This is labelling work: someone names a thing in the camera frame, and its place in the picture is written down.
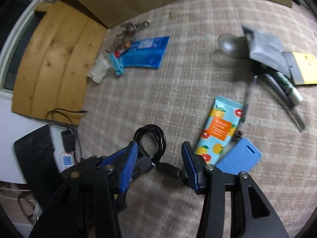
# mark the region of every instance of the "coiled black cable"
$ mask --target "coiled black cable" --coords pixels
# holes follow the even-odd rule
[[[152,134],[158,144],[158,149],[155,153],[154,156],[150,156],[146,150],[144,149],[141,140],[143,135],[145,134]],[[151,158],[152,160],[152,165],[160,172],[163,174],[167,174],[169,176],[172,176],[174,178],[179,178],[181,175],[181,170],[171,164],[168,163],[161,163],[160,160],[162,156],[165,153],[166,150],[166,136],[163,130],[158,127],[155,124],[148,124],[144,127],[141,127],[137,129],[137,131],[134,134],[133,140],[137,143],[138,149],[141,153],[144,155],[147,155]]]
[[[143,135],[145,134],[152,134],[158,144],[158,149],[155,153],[154,156],[150,156],[144,149],[141,140]],[[164,155],[165,150],[166,150],[166,137],[165,137],[165,133],[163,132],[163,130],[158,127],[155,124],[148,124],[144,127],[141,127],[139,129],[137,129],[137,131],[134,134],[133,140],[137,143],[139,151],[141,151],[143,154],[151,157],[152,162],[154,164],[154,166],[160,161],[161,157]]]

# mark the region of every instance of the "black cable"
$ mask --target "black cable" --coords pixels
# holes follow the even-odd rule
[[[305,7],[307,10],[310,10],[305,4],[302,4],[300,0],[293,0],[294,3],[298,4],[299,6]]]
[[[80,141],[79,141],[79,137],[78,137],[78,133],[77,133],[77,128],[75,127],[73,121],[64,113],[60,112],[60,111],[66,111],[66,112],[69,112],[69,113],[87,113],[87,111],[85,110],[80,110],[80,111],[71,111],[71,110],[67,110],[67,109],[64,109],[64,108],[55,108],[51,111],[48,111],[47,114],[45,115],[45,119],[49,122],[53,122],[55,123],[56,125],[60,126],[60,127],[64,127],[64,128],[67,128],[68,130],[72,130],[74,136],[75,136],[75,139],[78,141],[78,147],[79,147],[79,154],[80,154],[80,162],[82,161],[82,151],[81,151],[81,144],[80,144]],[[62,125],[62,124],[59,124],[55,119],[54,119],[54,114],[57,113],[57,114],[60,114],[62,116],[64,116],[66,119],[68,119],[71,123],[71,126],[66,123],[66,125]],[[74,152],[74,160],[75,160],[75,163],[78,163],[78,160],[76,158],[76,153]]]
[[[155,137],[155,139],[156,139],[156,141],[158,143],[158,149],[157,149],[157,151],[156,151],[156,153],[155,153],[155,155],[153,157],[150,156],[145,151],[145,149],[144,149],[144,147],[142,146],[142,143],[141,143],[143,135],[149,134],[149,133],[152,134]],[[160,127],[158,127],[157,125],[155,125],[155,124],[148,124],[148,125],[146,125],[144,127],[141,127],[139,129],[137,129],[137,131],[134,134],[133,140],[137,143],[139,150],[143,154],[151,157],[152,162],[154,163],[154,165],[156,165],[160,161],[161,157],[165,153],[165,150],[166,150],[166,137],[165,137],[165,134],[164,134],[163,130]]]
[[[154,156],[150,156],[146,150],[144,149],[141,141],[142,137],[145,134],[152,134],[158,144],[158,149]],[[148,124],[144,127],[137,129],[134,134],[133,140],[137,143],[138,149],[141,153],[149,156],[152,160],[152,165],[163,174],[168,174],[174,178],[179,178],[181,175],[181,170],[171,164],[161,163],[160,160],[165,153],[166,150],[166,137],[163,130],[155,124]]]

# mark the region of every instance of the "blue card holder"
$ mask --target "blue card holder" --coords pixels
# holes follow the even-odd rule
[[[216,166],[224,173],[237,175],[249,172],[262,157],[261,152],[246,138],[242,138]]]

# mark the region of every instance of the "orange label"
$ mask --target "orange label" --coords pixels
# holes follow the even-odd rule
[[[216,137],[217,139],[224,141],[230,128],[231,122],[225,121],[217,116],[214,116],[214,119],[212,119],[211,124],[206,133]]]

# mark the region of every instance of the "beige carpet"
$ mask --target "beige carpet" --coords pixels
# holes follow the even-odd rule
[[[184,0],[139,15],[150,27],[139,38],[170,36],[158,70],[130,68],[117,79],[111,69],[100,85],[90,81],[80,140],[84,156],[110,155],[145,124],[162,127],[162,161],[182,166],[181,143],[195,144],[217,95],[243,102],[250,61],[217,50],[223,32],[242,35],[241,24],[280,37],[286,51],[316,53],[317,22],[297,5],[265,0]],[[118,27],[108,32],[112,42]],[[300,133],[263,82],[254,91],[245,137],[263,158],[251,175],[293,237],[317,205],[317,87],[303,86],[298,107],[307,130]],[[203,197],[155,170],[130,186],[120,221],[135,237],[196,237]],[[224,233],[229,237],[226,206]]]

